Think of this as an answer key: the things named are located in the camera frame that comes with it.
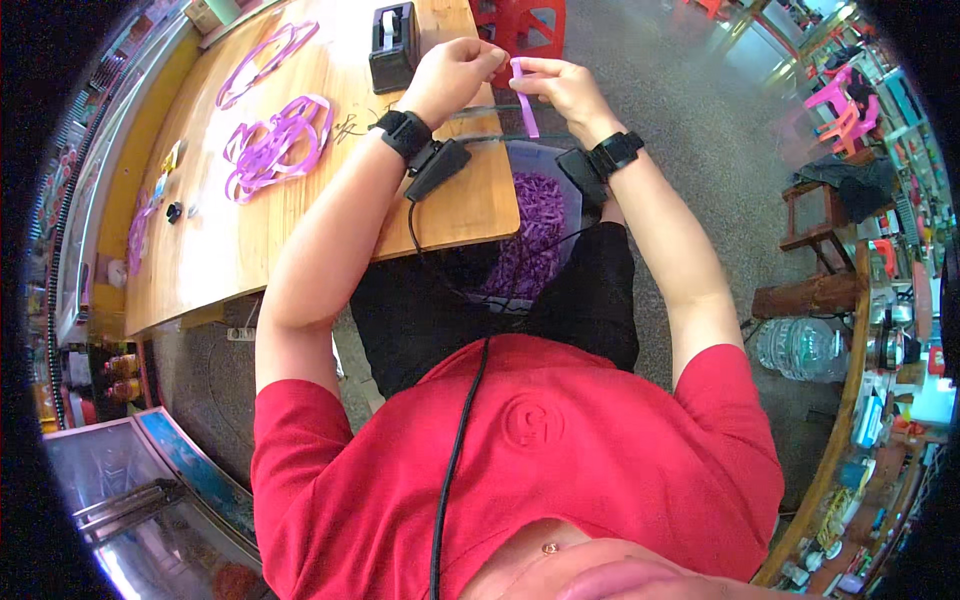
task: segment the person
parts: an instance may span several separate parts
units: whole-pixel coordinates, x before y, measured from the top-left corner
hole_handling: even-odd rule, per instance
[[[396,109],[436,130],[508,59],[477,39],[440,44]],[[530,74],[511,87],[552,103],[586,148],[627,131],[586,68],[520,64]],[[732,295],[707,236],[647,152],[610,176],[602,222],[579,236],[524,331],[493,335],[477,312],[489,311],[438,282],[423,264],[429,254],[369,264],[405,171],[383,133],[358,142],[300,219],[263,299],[252,489],[273,590],[470,600],[779,594],[744,583],[766,556],[783,480]],[[666,304],[672,395],[632,373],[624,220]],[[348,302],[389,398],[355,437],[331,352],[331,325]],[[471,387],[435,556],[444,473]]]

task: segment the purple ribbon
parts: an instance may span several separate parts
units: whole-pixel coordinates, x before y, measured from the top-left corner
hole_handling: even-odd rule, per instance
[[[306,33],[301,36],[300,32],[303,32],[304,30]],[[279,67],[280,63],[283,62],[284,59],[297,52],[303,43],[312,35],[316,34],[318,30],[320,30],[320,23],[317,21],[303,21],[299,25],[294,25],[293,23],[284,24],[283,27],[276,30],[276,32],[270,36],[269,39],[267,39],[267,41],[250,50],[250,53],[240,61],[240,64],[238,64],[235,69],[233,69],[233,73],[220,87],[220,91],[217,92],[217,98],[214,101],[214,106],[220,110],[226,110],[232,107],[233,103],[235,103],[240,96],[246,94],[251,87],[257,84],[257,82],[273,73],[274,69]],[[228,99],[227,94],[230,92],[230,89],[233,88],[233,82],[236,80],[237,75],[240,74],[240,71],[243,70],[243,67],[247,66],[247,63],[252,61],[256,55],[260,54],[264,48],[274,43],[278,39],[283,38],[284,36],[289,36],[289,39],[287,39],[286,43],[283,45],[283,48],[281,48],[278,53],[267,60],[267,63],[264,64],[263,68],[253,76],[253,79],[247,82],[246,87],[241,89],[236,94],[230,96]]]
[[[318,135],[312,123],[320,108],[326,109],[326,118]],[[270,117],[270,121],[241,123],[224,148],[224,158],[236,165],[227,177],[227,198],[246,204],[261,187],[309,173],[317,166],[332,127],[333,108],[326,98],[317,94],[294,99]],[[265,131],[263,135],[252,141],[261,131]],[[287,151],[304,135],[309,144],[306,157],[294,164],[285,163]]]
[[[136,213],[127,234],[127,262],[132,276],[140,272],[140,253],[147,234],[147,222],[155,211],[156,204],[148,200],[147,192],[141,189],[136,195]]]
[[[520,68],[520,58],[510,59],[510,66],[514,68],[514,77],[519,79],[523,77],[523,69]],[[530,101],[526,94],[516,93],[520,101],[520,112],[523,114],[523,126],[527,128],[527,137],[537,139],[540,137],[540,130],[537,129],[537,121],[534,120],[534,112],[530,108]]]

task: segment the red t-shirt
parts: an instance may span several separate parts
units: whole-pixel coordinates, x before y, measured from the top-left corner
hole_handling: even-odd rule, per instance
[[[390,398],[356,438],[315,383],[260,392],[253,517],[264,577],[281,598],[426,597],[437,500],[481,348],[460,349]],[[671,396],[572,346],[498,336],[450,488],[444,597],[545,517],[747,580],[782,495],[743,350],[700,352]]]

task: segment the hand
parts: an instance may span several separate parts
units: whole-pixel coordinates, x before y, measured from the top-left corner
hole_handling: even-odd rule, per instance
[[[481,83],[507,68],[508,60],[502,48],[474,37],[434,46],[423,55],[396,109],[410,110],[436,130],[473,99]]]
[[[520,67],[532,74],[510,79],[510,87],[552,104],[588,150],[616,132],[626,132],[585,67],[566,60],[528,57],[520,58]]]

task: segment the gray concrete floor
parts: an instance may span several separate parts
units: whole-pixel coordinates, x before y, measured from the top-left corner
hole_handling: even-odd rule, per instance
[[[793,168],[823,151],[810,152],[814,139],[796,91],[761,87],[768,56],[736,52],[737,46],[727,54],[716,50],[728,35],[724,26],[707,21],[701,8],[681,0],[568,0],[564,57],[592,70],[613,109],[643,136],[700,219],[730,278],[742,321],[749,317],[755,288],[814,273],[812,252],[778,248],[786,227],[780,192]],[[512,100],[510,92],[505,94],[498,97]],[[564,129],[556,115],[544,115],[540,124],[542,131]],[[636,326],[643,342],[636,373],[669,389],[670,363],[664,357],[670,355],[670,336],[663,301],[636,245],[633,249]],[[225,321],[242,326],[254,301],[230,302]],[[347,373],[341,394],[357,430],[383,399],[348,311],[338,319],[334,337]],[[252,345],[228,342],[225,325],[207,324],[158,337],[155,352],[174,417],[248,486]],[[783,465],[787,488],[782,506],[794,510],[830,431],[828,420],[808,419],[808,411],[832,414],[839,395],[828,385],[783,379],[756,361],[754,381]]]

